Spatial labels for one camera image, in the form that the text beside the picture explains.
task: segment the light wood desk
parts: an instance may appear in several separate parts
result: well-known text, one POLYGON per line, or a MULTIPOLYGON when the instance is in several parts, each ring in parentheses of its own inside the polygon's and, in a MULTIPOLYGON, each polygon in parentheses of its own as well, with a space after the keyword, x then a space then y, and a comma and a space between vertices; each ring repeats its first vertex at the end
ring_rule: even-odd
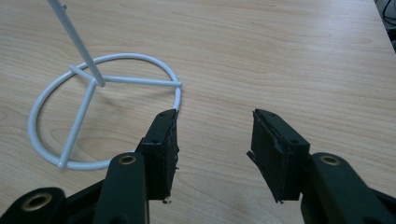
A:
MULTIPOLYGON (((180 168, 173 202, 150 203, 152 223, 302 223, 299 202, 276 204, 250 148, 254 108, 277 113, 312 145, 351 163, 372 188, 396 196, 396 56, 371 0, 64 1, 93 57, 140 52, 183 81, 180 168)), ((59 170, 27 135, 33 102, 82 59, 47 1, 0 7, 0 213, 42 187, 69 196, 106 170, 59 170)), ((165 77, 122 61, 104 73, 165 77)), ((86 82, 52 95, 38 132, 59 152, 86 82)), ((173 90, 111 85, 97 90, 74 160, 107 159, 135 148, 173 90)))

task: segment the wooden table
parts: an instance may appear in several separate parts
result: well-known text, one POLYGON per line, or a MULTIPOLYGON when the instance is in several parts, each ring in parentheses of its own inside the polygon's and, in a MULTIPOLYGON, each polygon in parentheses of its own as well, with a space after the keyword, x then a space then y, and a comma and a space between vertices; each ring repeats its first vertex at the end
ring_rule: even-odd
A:
MULTIPOLYGON (((302 223, 300 202, 276 204, 246 156, 256 107, 286 120, 311 152, 343 157, 374 189, 396 196, 396 57, 374 1, 64 1, 93 57, 140 52, 183 82, 180 147, 170 205, 152 223, 302 223)), ((42 187, 69 196, 106 170, 59 170, 33 149, 27 120, 36 97, 82 59, 46 1, 0 7, 0 212, 42 187)), ((104 73, 164 78, 147 63, 101 64, 104 73)), ((44 105, 38 133, 63 148, 87 82, 73 77, 44 105)), ((97 90, 72 159, 133 149, 173 89, 97 90)))

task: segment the white circular base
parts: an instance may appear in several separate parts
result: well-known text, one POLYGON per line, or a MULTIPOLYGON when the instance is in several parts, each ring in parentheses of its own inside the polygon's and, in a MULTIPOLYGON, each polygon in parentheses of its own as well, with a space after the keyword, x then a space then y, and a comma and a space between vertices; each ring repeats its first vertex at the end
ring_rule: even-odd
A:
MULTIPOLYGON (((107 61, 117 60, 117 59, 135 59, 141 60, 148 63, 153 63, 163 71, 167 73, 167 75, 172 79, 172 81, 167 80, 156 80, 156 79, 143 79, 143 78, 134 78, 134 77, 113 77, 113 76, 104 76, 104 80, 107 82, 120 82, 120 83, 135 83, 135 84, 145 84, 145 85, 155 85, 155 86, 171 86, 175 88, 175 101, 174 101, 174 108, 179 110, 180 102, 181 102, 181 83, 178 81, 177 76, 172 71, 172 69, 166 65, 165 63, 161 62, 160 60, 153 58, 148 55, 144 54, 136 54, 136 53, 118 53, 118 54, 111 54, 103 57, 99 57, 94 59, 94 63, 103 63, 107 61)), ((87 68, 86 63, 82 63, 77 66, 77 70, 82 70, 87 68)), ((87 78, 91 81, 89 88, 87 89, 86 95, 84 96, 84 100, 81 103, 81 107, 78 111, 78 115, 76 117, 75 123, 70 131, 69 137, 65 143, 64 152, 62 153, 61 157, 58 157, 52 153, 50 153, 41 143, 37 136, 36 130, 36 122, 38 113, 40 112, 41 106, 45 103, 47 98, 52 94, 52 92, 62 85, 67 79, 76 75, 76 71, 68 71, 65 74, 58 77, 55 81, 48 85, 46 89, 38 96, 35 104, 32 107, 32 111, 30 112, 29 122, 28 122, 28 133, 30 140, 32 142, 33 147, 35 150, 47 161, 57 165, 60 168, 69 168, 75 170, 95 170, 95 169, 102 169, 107 168, 111 159, 105 161, 70 161, 68 156, 73 148, 73 145, 76 142, 76 138, 78 135, 79 128, 81 123, 84 119, 85 112, 88 109, 88 105, 91 101, 93 92, 95 87, 97 86, 97 82, 93 77, 87 76, 87 74, 78 73, 82 75, 84 78, 87 78)))

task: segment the white wire stand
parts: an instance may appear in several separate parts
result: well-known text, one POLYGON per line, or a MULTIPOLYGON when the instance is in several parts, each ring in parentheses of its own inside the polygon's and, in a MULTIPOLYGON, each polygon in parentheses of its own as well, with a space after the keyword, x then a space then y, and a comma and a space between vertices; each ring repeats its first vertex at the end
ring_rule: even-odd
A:
POLYGON ((72 39, 76 48, 78 49, 79 54, 85 61, 85 63, 81 63, 77 66, 69 65, 69 71, 55 79, 51 84, 48 85, 46 89, 38 96, 35 101, 32 111, 29 116, 28 121, 28 133, 30 140, 32 142, 35 150, 47 161, 57 165, 59 168, 69 168, 75 170, 95 170, 107 168, 110 163, 110 160, 105 161, 70 161, 69 157, 73 150, 74 144, 76 143, 79 129, 81 128, 82 121, 84 120, 85 114, 88 110, 88 106, 93 97, 93 93, 97 86, 104 87, 107 82, 118 82, 118 83, 131 83, 131 84, 143 84, 143 85, 151 85, 151 86, 165 86, 165 87, 173 87, 175 88, 175 101, 174 101, 174 109, 179 110, 180 101, 181 101, 181 82, 178 81, 177 76, 172 71, 172 69, 161 62, 160 60, 153 58, 144 54, 137 53, 116 53, 110 54, 107 56, 99 57, 93 59, 85 48, 82 40, 80 39, 76 29, 74 28, 72 22, 69 20, 66 11, 66 6, 61 5, 59 0, 48 0, 52 9, 55 11, 58 19, 61 21, 64 29, 72 39), (171 80, 159 80, 159 79, 148 79, 148 78, 138 78, 138 77, 118 77, 118 76, 107 76, 102 75, 99 69, 97 68, 98 63, 108 62, 117 59, 135 59, 141 60, 148 63, 153 63, 159 66, 163 71, 167 73, 171 80), (89 68, 93 74, 91 76, 89 73, 83 71, 83 69, 89 68), (72 125, 69 136, 66 139, 64 144, 64 150, 60 157, 50 153, 41 143, 40 139, 37 136, 37 117, 41 110, 42 105, 46 102, 47 98, 52 94, 52 92, 59 86, 61 86, 67 79, 73 77, 74 75, 79 75, 85 79, 87 79, 90 84, 85 92, 85 96, 81 102, 80 108, 77 112, 76 119, 72 125))

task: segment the white metal rod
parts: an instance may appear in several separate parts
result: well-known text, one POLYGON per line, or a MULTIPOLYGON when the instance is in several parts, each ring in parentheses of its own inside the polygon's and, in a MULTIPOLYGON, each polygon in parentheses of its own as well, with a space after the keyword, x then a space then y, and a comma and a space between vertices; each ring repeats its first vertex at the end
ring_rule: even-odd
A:
POLYGON ((93 59, 88 52, 87 48, 85 48, 84 43, 82 43, 81 38, 79 37, 73 23, 70 21, 69 17, 65 13, 66 8, 61 5, 59 0, 48 0, 49 4, 51 5, 53 11, 55 12, 56 16, 58 17, 61 24, 64 26, 67 34, 72 39, 73 43, 75 44, 79 54, 84 59, 85 63, 90 68, 93 76, 96 78, 99 87, 105 86, 105 80, 103 79, 102 74, 100 73, 98 67, 93 62, 93 59))
POLYGON ((165 87, 181 87, 180 81, 169 81, 139 77, 117 77, 117 76, 105 76, 105 81, 108 82, 119 82, 119 83, 134 83, 150 86, 165 86, 165 87))
POLYGON ((59 159, 59 168, 64 168, 67 164, 70 153, 72 152, 73 146, 76 143, 77 135, 79 129, 81 128, 82 121, 84 120, 85 114, 88 110, 88 106, 90 105, 91 99, 93 97, 93 92, 95 91, 96 85, 97 83, 95 80, 91 81, 87 91, 85 92, 84 99, 82 99, 81 106, 79 107, 79 110, 77 112, 75 122, 73 123, 70 134, 67 137, 66 143, 64 145, 64 151, 62 152, 61 158, 59 159))
POLYGON ((70 64, 68 67, 69 67, 70 71, 76 73, 77 75, 79 75, 81 77, 84 77, 85 79, 89 80, 90 82, 93 80, 93 77, 90 74, 75 67, 73 64, 70 64))

